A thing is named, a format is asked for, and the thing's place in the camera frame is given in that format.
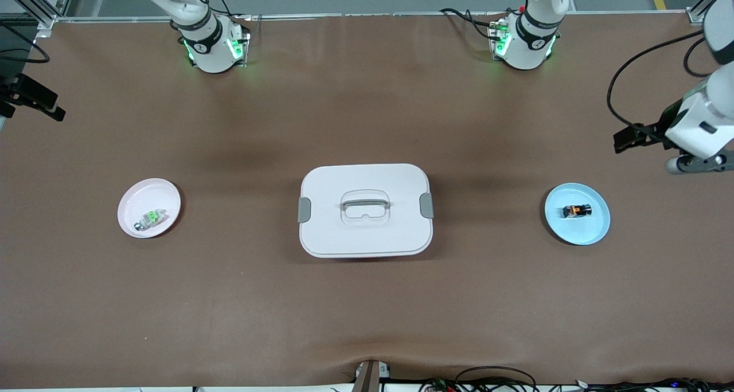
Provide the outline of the light blue round plate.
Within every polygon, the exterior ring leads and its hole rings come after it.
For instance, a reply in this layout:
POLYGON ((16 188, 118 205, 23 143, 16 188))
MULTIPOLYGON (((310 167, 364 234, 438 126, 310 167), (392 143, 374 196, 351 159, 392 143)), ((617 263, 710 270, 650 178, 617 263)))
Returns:
POLYGON ((553 234, 569 244, 595 244, 606 237, 611 227, 611 211, 595 189, 581 183, 562 183, 548 193, 544 217, 553 234), (587 217, 565 219, 562 207, 590 204, 593 213, 587 217))

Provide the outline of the pink round plate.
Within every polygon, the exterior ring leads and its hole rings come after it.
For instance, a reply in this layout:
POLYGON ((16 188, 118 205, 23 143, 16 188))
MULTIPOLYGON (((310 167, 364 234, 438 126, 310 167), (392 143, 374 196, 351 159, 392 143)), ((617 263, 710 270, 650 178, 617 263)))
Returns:
POLYGON ((175 184, 161 178, 139 181, 123 194, 117 209, 118 224, 121 230, 134 238, 157 238, 167 233, 179 219, 182 209, 182 196, 175 184), (132 226, 142 214, 154 209, 165 209, 172 225, 163 231, 136 232, 132 226))

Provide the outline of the white lidded storage box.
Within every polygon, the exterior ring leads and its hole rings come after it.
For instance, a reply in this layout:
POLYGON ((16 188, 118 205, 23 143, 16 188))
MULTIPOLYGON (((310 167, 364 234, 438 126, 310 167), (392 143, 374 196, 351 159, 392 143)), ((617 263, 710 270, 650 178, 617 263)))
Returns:
POLYGON ((429 178, 413 164, 322 166, 304 176, 300 196, 312 202, 308 222, 299 224, 302 248, 315 258, 344 260, 419 254, 434 236, 434 219, 420 215, 419 196, 430 193, 429 178), (350 207, 350 196, 377 194, 391 202, 381 207, 350 207))

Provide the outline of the brown table mat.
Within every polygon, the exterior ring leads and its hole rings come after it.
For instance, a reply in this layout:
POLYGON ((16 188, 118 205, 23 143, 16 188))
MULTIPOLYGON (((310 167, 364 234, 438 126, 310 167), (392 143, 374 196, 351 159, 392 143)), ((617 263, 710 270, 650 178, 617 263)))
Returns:
POLYGON ((614 154, 624 61, 682 16, 566 18, 532 72, 437 17, 264 21, 249 64, 189 66, 165 23, 62 23, 0 131, 0 389, 308 385, 363 360, 397 377, 508 366, 542 383, 734 381, 734 174, 669 175, 670 152, 614 154), (407 258, 302 249, 304 176, 424 170, 435 230, 407 258), (123 194, 175 184, 157 238, 120 228, 123 194), (611 227, 557 238, 545 199, 595 189, 611 227))

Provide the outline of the green and clear switch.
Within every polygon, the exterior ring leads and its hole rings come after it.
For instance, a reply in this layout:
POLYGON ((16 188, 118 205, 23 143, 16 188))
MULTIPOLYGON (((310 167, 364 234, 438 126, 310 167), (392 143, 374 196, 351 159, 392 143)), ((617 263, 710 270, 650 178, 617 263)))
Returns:
POLYGON ((147 211, 134 222, 132 228, 136 232, 163 231, 172 225, 170 216, 165 209, 147 211))

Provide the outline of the silver table edge rail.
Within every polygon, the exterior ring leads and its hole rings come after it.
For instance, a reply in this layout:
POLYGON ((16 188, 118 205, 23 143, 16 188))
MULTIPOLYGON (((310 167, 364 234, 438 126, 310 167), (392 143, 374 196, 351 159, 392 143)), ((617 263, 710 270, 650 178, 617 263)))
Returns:
MULTIPOLYGON (((242 21, 299 21, 300 19, 318 19, 318 18, 351 18, 351 17, 437 17, 443 15, 440 11, 397 11, 396 13, 382 14, 365 14, 365 13, 319 13, 319 14, 239 14, 234 16, 235 19, 242 21)), ((702 19, 689 13, 687 10, 642 10, 642 11, 569 11, 566 18, 580 15, 663 15, 676 14, 682 16, 684 20, 690 24, 699 25, 702 19)), ((128 16, 128 17, 57 17, 53 20, 53 24, 58 23, 168 23, 168 16, 128 16)))

